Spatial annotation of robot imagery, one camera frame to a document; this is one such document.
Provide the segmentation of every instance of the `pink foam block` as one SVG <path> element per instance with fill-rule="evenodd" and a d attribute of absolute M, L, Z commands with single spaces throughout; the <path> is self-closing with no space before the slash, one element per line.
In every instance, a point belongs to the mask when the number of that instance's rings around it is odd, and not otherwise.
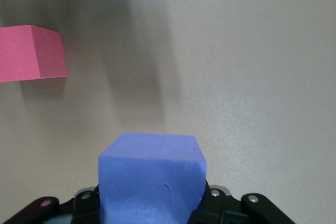
<path fill-rule="evenodd" d="M 31 25 L 0 28 L 0 82 L 66 76 L 60 33 Z"/>

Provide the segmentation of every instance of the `metal screw head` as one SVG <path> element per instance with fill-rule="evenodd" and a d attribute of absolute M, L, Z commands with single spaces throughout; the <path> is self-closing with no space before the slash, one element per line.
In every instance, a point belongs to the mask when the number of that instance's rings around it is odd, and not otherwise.
<path fill-rule="evenodd" d="M 90 196 L 91 196 L 91 193 L 85 193 L 80 198 L 81 199 L 88 199 L 88 198 L 90 198 Z"/>
<path fill-rule="evenodd" d="M 211 195 L 214 197 L 218 197 L 219 195 L 221 195 L 221 193 L 217 189 L 212 189 Z"/>
<path fill-rule="evenodd" d="M 251 202 L 253 202 L 253 203 L 257 203 L 257 202 L 259 202 L 258 197 L 255 196 L 255 195 L 249 195 L 249 196 L 248 196 L 248 200 L 251 201 Z"/>
<path fill-rule="evenodd" d="M 231 196 L 230 190 L 227 189 L 225 186 L 219 186 L 219 185 L 210 185 L 210 189 L 217 189 L 221 190 L 226 196 Z"/>
<path fill-rule="evenodd" d="M 50 199 L 46 199 L 44 200 L 40 206 L 42 207 L 46 207 L 46 206 L 49 206 L 51 204 L 51 200 Z"/>

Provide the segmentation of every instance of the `cube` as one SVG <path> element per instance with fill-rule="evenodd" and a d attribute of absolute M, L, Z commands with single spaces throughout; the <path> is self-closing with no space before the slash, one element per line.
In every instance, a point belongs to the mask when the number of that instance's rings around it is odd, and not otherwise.
<path fill-rule="evenodd" d="M 100 156 L 103 224 L 186 224 L 201 202 L 206 161 L 193 136 L 123 133 Z"/>
<path fill-rule="evenodd" d="M 60 33 L 32 25 L 0 28 L 0 82 L 66 76 Z"/>

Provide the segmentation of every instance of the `blue block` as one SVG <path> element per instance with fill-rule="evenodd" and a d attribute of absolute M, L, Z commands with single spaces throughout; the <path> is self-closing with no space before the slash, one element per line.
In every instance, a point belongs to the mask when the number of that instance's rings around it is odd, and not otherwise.
<path fill-rule="evenodd" d="M 205 176 L 195 137 L 123 133 L 99 156 L 101 223 L 186 224 Z"/>

